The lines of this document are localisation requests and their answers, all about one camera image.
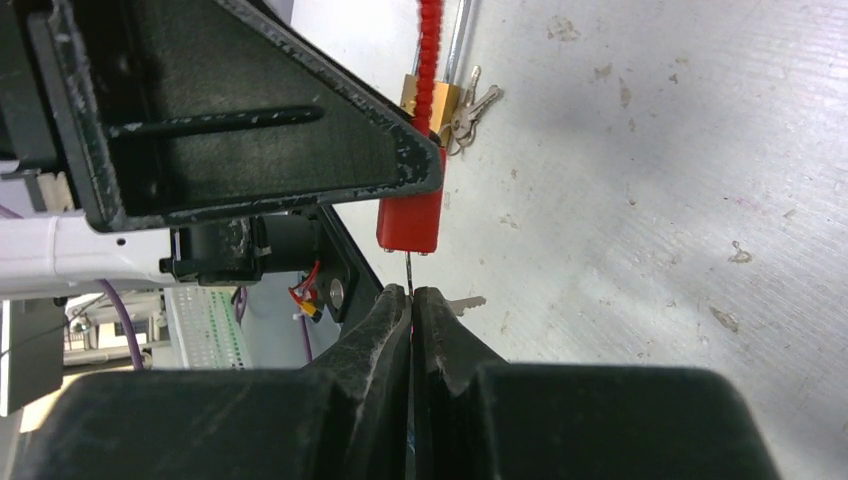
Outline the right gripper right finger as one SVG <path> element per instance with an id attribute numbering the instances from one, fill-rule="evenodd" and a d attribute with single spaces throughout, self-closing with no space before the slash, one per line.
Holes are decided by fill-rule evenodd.
<path id="1" fill-rule="evenodd" d="M 435 287 L 413 296 L 413 425 L 418 479 L 489 479 L 491 439 L 479 370 L 505 360 Z"/>

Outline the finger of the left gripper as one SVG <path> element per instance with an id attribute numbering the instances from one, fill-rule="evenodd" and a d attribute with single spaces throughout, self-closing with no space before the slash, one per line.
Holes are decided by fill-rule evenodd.
<path id="1" fill-rule="evenodd" d="M 433 139 L 258 1 L 30 1 L 72 193 L 102 233 L 430 193 Z"/>

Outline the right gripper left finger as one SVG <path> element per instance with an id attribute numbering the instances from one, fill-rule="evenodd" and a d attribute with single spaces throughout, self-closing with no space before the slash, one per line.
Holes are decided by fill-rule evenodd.
<path id="1" fill-rule="evenodd" d="M 320 407 L 321 479 L 403 479 L 407 460 L 411 306 L 390 284 L 353 329 L 303 368 L 330 383 Z"/>

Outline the red cable lock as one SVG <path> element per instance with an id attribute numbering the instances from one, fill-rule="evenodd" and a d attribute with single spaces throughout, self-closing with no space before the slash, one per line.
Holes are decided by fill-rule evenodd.
<path id="1" fill-rule="evenodd" d="M 430 119 L 440 51 L 443 3 L 422 1 L 416 91 L 412 126 L 430 138 Z M 438 212 L 435 193 L 384 198 L 380 201 L 376 238 L 380 247 L 403 252 L 433 253 L 437 247 Z"/>

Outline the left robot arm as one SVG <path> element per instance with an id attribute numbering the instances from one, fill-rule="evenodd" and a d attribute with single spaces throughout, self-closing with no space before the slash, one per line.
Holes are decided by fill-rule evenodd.
<path id="1" fill-rule="evenodd" d="M 440 186 L 433 136 L 260 1 L 5 1 L 1 294 L 251 285 L 331 205 Z"/>

